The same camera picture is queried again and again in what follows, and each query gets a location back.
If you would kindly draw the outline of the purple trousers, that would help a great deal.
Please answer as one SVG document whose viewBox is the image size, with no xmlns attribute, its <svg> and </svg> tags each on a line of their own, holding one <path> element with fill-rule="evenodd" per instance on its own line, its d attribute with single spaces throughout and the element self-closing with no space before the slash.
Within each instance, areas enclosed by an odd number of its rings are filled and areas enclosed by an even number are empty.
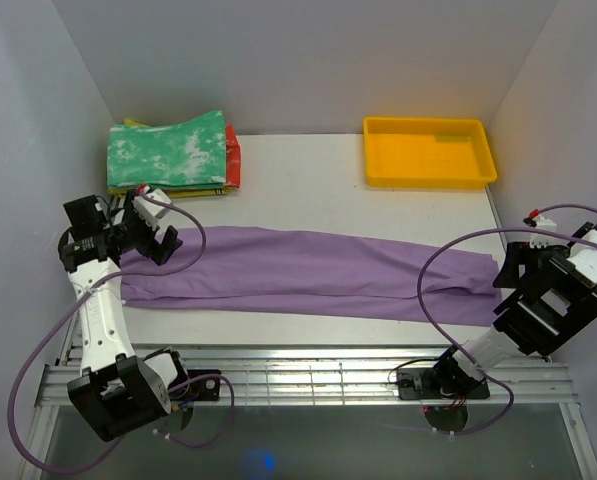
<svg viewBox="0 0 597 480">
<path fill-rule="evenodd" d="M 432 246 L 311 231 L 209 227 L 179 233 L 169 274 L 140 254 L 123 256 L 127 305 L 424 320 L 489 326 L 501 302 L 489 255 L 449 250 L 431 266 Z"/>
</svg>

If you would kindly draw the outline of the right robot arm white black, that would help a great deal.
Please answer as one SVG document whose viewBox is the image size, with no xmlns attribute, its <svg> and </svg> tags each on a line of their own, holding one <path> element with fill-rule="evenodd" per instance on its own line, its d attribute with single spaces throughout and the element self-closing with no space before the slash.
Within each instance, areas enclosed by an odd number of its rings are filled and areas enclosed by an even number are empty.
<svg viewBox="0 0 597 480">
<path fill-rule="evenodd" d="M 597 318 L 597 223 L 585 223 L 566 245 L 553 242 L 556 224 L 538 214 L 540 229 L 512 242 L 493 286 L 511 294 L 495 309 L 489 330 L 446 350 L 426 374 L 442 397 L 472 398 L 485 374 L 520 354 L 547 356 Z"/>
</svg>

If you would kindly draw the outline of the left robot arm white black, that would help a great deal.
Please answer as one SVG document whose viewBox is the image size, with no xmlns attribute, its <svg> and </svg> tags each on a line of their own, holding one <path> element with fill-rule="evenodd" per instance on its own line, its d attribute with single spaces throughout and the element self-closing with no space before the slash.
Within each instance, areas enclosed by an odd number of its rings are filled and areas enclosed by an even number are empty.
<svg viewBox="0 0 597 480">
<path fill-rule="evenodd" d="M 90 195 L 64 206 L 69 228 L 58 253 L 82 305 L 80 375 L 67 386 L 71 403 L 105 442 L 170 414 L 190 376 L 171 348 L 139 357 L 129 339 L 121 298 L 120 260 L 132 250 L 165 264 L 181 246 L 175 228 L 157 236 L 170 204 L 160 189 L 141 187 L 109 210 Z"/>
</svg>

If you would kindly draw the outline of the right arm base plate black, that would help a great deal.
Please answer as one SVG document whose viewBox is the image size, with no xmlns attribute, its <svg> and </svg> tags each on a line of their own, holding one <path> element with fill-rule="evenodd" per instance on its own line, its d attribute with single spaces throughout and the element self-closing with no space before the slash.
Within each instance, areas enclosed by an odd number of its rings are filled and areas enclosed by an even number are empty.
<svg viewBox="0 0 597 480">
<path fill-rule="evenodd" d="M 485 400 L 490 390 L 485 380 L 456 380 L 433 368 L 401 368 L 396 386 L 400 400 Z"/>
</svg>

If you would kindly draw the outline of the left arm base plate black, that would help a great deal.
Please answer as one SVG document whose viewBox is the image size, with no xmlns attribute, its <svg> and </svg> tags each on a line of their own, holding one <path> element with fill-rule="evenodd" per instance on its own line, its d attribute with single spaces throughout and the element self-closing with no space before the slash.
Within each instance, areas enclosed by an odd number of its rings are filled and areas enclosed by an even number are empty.
<svg viewBox="0 0 597 480">
<path fill-rule="evenodd" d="M 210 378 L 200 382 L 194 382 L 169 394 L 170 399 L 178 403 L 190 403 L 194 401 L 217 401 L 220 398 L 221 380 L 218 375 L 222 372 L 217 369 L 187 369 L 186 373 L 179 376 L 175 385 L 184 380 L 196 378 L 203 375 L 210 375 Z"/>
</svg>

